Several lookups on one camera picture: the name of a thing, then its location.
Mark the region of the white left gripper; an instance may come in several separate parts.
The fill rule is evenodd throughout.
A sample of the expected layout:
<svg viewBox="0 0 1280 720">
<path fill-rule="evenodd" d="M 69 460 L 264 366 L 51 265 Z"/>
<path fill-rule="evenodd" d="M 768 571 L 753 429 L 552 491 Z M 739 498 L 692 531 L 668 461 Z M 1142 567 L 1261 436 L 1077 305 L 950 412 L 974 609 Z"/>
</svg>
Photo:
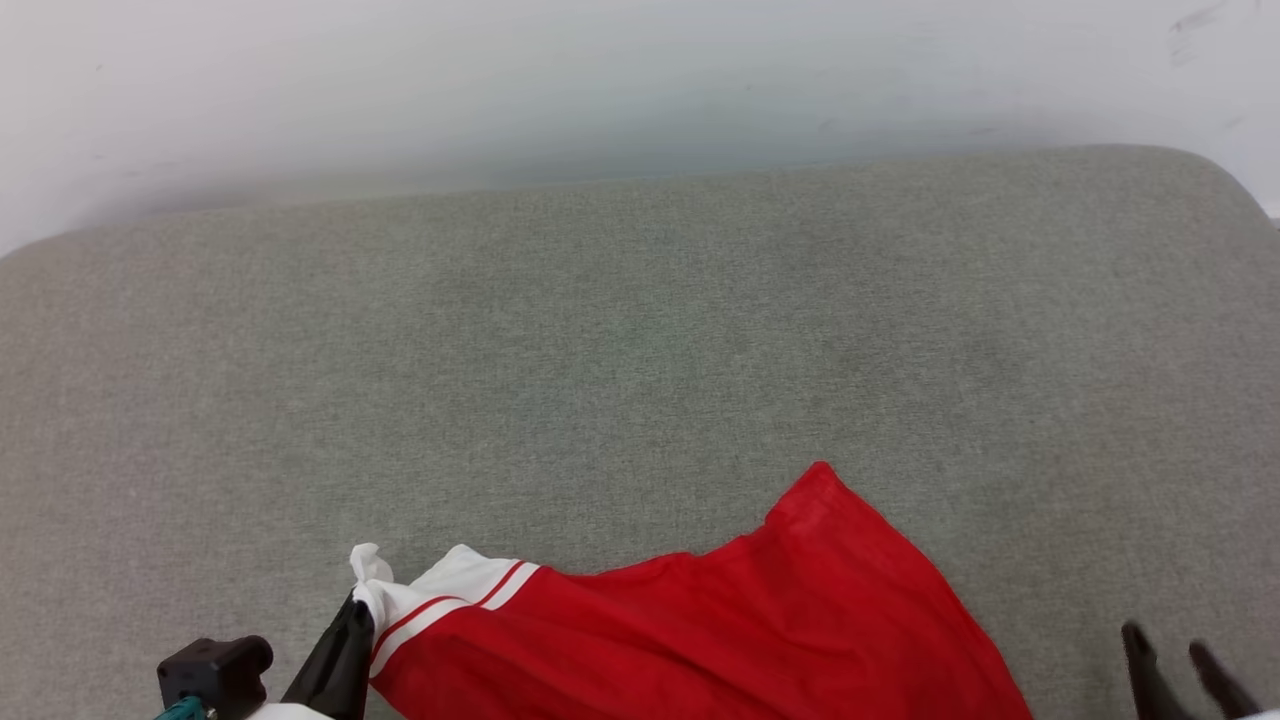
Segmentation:
<svg viewBox="0 0 1280 720">
<path fill-rule="evenodd" d="M 376 625 L 351 592 L 283 694 L 247 720 L 364 719 Z"/>
</svg>

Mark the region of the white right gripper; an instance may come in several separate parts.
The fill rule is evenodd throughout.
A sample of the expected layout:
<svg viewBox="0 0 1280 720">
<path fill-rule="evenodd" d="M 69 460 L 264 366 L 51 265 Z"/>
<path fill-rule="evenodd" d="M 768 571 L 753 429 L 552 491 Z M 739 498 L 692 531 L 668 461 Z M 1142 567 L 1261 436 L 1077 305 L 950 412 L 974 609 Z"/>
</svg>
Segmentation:
<svg viewBox="0 0 1280 720">
<path fill-rule="evenodd" d="M 1174 693 L 1158 667 L 1158 656 L 1140 625 L 1121 625 L 1123 651 L 1126 661 L 1135 717 L 1196 719 Z M 1279 720 L 1279 708 L 1262 708 L 1261 703 L 1225 666 L 1203 641 L 1189 643 L 1188 653 L 1201 687 L 1213 701 L 1224 719 Z"/>
</svg>

